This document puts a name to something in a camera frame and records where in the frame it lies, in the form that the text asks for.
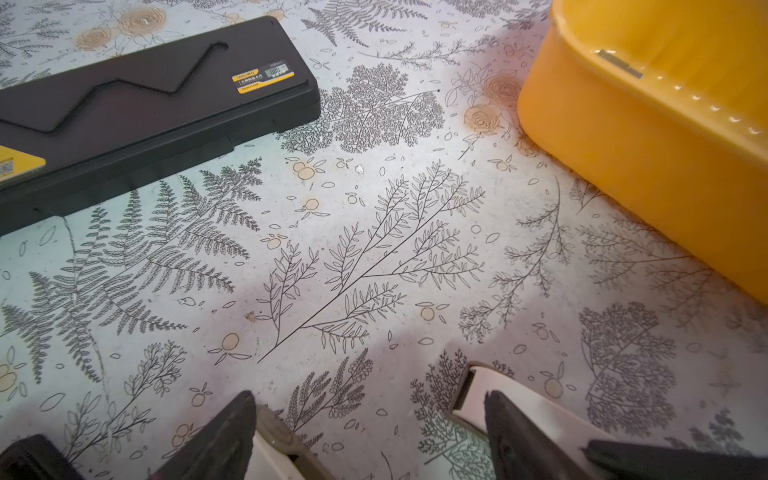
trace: black case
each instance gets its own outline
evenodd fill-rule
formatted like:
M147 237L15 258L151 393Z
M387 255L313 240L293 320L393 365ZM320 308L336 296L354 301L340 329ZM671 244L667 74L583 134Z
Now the black case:
M238 91L282 64L293 76ZM258 77L233 79L254 69ZM272 17L0 90L0 145L46 161L0 179L0 234L90 207L319 114L317 81Z

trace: yellow plastic container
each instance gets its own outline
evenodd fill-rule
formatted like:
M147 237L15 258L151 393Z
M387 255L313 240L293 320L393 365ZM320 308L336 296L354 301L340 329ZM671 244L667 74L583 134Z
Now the yellow plastic container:
M554 0L533 141L768 302L768 2Z

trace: yellow and black label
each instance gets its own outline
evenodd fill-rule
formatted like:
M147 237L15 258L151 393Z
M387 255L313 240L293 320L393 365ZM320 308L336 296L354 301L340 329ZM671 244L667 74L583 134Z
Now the yellow and black label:
M241 94L276 84L291 78L295 74L284 60L273 61L262 68L254 68L241 74L234 75L232 81Z
M0 145L0 182L45 166L45 160Z

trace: barcode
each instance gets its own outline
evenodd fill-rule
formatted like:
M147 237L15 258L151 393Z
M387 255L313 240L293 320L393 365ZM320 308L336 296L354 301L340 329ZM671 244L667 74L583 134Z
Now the barcode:
M13 173L13 159L0 161L0 177Z

